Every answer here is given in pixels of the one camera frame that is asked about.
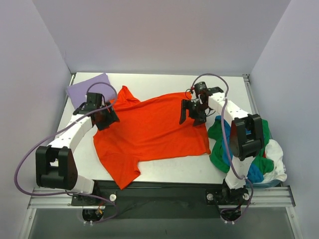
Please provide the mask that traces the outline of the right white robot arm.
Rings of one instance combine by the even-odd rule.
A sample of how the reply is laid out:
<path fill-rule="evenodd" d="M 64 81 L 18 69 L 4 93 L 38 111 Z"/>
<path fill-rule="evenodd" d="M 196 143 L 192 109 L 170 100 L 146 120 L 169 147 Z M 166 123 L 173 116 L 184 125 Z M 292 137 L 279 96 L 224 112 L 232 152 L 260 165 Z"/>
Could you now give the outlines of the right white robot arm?
<path fill-rule="evenodd" d="M 231 169 L 226 175 L 226 188 L 221 190 L 221 199 L 233 203 L 241 189 L 246 185 L 249 168 L 265 146 L 262 119 L 258 114 L 249 114 L 227 99 L 226 93 L 219 87 L 208 88 L 205 82 L 192 86 L 193 100 L 181 101 L 179 124 L 187 117 L 194 120 L 193 125 L 206 123 L 206 110 L 212 109 L 221 115 L 221 122 L 230 125 L 229 137 L 224 137 L 224 144 Z"/>

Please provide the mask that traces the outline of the orange t shirt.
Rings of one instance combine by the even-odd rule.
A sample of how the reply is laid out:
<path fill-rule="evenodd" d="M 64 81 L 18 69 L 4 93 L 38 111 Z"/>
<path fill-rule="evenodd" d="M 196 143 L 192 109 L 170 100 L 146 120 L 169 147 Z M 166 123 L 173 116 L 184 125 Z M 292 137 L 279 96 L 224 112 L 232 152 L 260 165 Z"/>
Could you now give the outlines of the orange t shirt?
<path fill-rule="evenodd" d="M 97 156 L 123 190 L 140 176 L 138 163 L 210 154 L 205 125 L 179 124 L 185 93 L 170 93 L 146 101 L 122 86 L 114 110 L 120 121 L 93 137 Z"/>

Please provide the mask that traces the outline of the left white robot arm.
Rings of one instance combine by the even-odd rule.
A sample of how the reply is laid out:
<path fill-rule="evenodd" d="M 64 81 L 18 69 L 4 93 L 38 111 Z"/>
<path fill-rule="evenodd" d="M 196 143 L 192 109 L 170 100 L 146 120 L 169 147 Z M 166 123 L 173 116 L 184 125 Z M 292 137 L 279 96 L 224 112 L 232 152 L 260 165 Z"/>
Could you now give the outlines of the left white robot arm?
<path fill-rule="evenodd" d="M 105 101 L 102 94 L 87 93 L 86 102 L 73 112 L 67 130 L 47 146 L 37 148 L 37 185 L 83 193 L 83 199 L 89 205 L 97 204 L 101 199 L 101 193 L 94 188 L 95 182 L 92 179 L 78 174 L 73 151 L 93 127 L 102 131 L 119 121 L 111 103 Z"/>

